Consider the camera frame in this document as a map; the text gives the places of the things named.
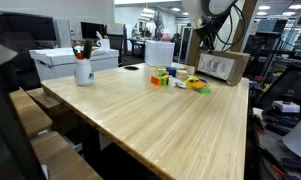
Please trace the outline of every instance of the paper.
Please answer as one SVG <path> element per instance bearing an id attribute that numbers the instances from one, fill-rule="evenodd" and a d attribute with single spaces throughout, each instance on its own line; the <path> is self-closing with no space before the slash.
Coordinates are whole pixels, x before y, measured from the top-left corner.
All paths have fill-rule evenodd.
<path id="1" fill-rule="evenodd" d="M 233 65 L 233 59 L 202 53 L 200 55 L 198 70 L 212 76 L 227 80 L 230 76 Z"/>

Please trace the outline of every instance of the white box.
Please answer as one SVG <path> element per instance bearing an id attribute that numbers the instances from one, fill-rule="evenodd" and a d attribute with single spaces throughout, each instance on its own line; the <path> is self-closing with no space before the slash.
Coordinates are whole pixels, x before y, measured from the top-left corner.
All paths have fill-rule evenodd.
<path id="1" fill-rule="evenodd" d="M 146 41 L 145 62 L 150 66 L 171 66 L 174 43 Z"/>
<path id="2" fill-rule="evenodd" d="M 118 67 L 117 50 L 109 49 L 102 54 L 93 54 L 95 55 L 91 56 L 90 60 L 94 72 Z M 72 48 L 30 50 L 30 56 L 35 62 L 40 81 L 74 74 L 75 56 Z"/>

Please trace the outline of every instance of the metal frame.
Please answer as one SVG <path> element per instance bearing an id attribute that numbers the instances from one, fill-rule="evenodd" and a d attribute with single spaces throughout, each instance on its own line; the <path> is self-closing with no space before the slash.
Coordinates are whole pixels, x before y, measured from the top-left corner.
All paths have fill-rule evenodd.
<path id="1" fill-rule="evenodd" d="M 188 58 L 189 58 L 189 51 L 190 51 L 190 45 L 191 45 L 191 40 L 192 40 L 192 34 L 193 34 L 193 28 L 191 28 L 191 27 L 183 27 L 183 29 L 182 29 L 182 39 L 181 39 L 181 44 L 180 44 L 178 63 L 180 63 L 181 50 L 182 50 L 182 45 L 183 45 L 183 37 L 184 37 L 185 29 L 190 29 L 189 41 L 188 41 L 188 44 L 187 44 L 187 52 L 186 52 L 186 57 L 185 57 L 185 60 L 184 60 L 184 64 L 187 64 L 188 63 Z"/>

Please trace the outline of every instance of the cardboard box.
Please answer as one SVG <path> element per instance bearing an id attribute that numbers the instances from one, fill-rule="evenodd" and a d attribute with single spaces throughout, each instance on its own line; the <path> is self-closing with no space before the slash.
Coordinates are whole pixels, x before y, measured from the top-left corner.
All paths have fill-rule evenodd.
<path id="1" fill-rule="evenodd" d="M 46 94 L 42 88 L 30 90 L 27 93 L 51 118 L 53 130 L 64 135 L 78 127 L 78 116 L 59 101 Z"/>
<path id="2" fill-rule="evenodd" d="M 238 52 L 199 50 L 196 61 L 196 72 L 225 80 L 230 86 L 236 86 L 246 69 L 250 54 Z"/>

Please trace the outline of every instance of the wall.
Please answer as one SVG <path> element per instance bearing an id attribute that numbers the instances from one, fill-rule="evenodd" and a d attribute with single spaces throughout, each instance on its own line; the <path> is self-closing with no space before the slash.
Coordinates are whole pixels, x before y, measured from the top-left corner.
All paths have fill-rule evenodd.
<path id="1" fill-rule="evenodd" d="M 114 0 L 0 0 L 0 10 L 70 20 L 72 39 L 81 39 L 81 21 L 114 23 Z"/>
<path id="2" fill-rule="evenodd" d="M 163 28 L 173 36 L 177 32 L 176 16 L 160 10 L 158 12 L 162 17 Z"/>
<path id="3" fill-rule="evenodd" d="M 115 7 L 114 19 L 115 23 L 125 24 L 127 28 L 127 37 L 131 37 L 131 31 L 138 22 L 140 15 L 143 12 L 144 6 L 134 7 Z M 172 14 L 156 10 L 160 12 L 162 25 L 160 28 L 168 29 L 168 32 L 173 36 L 176 33 L 176 17 Z M 131 49 L 131 44 L 128 43 L 128 49 Z"/>

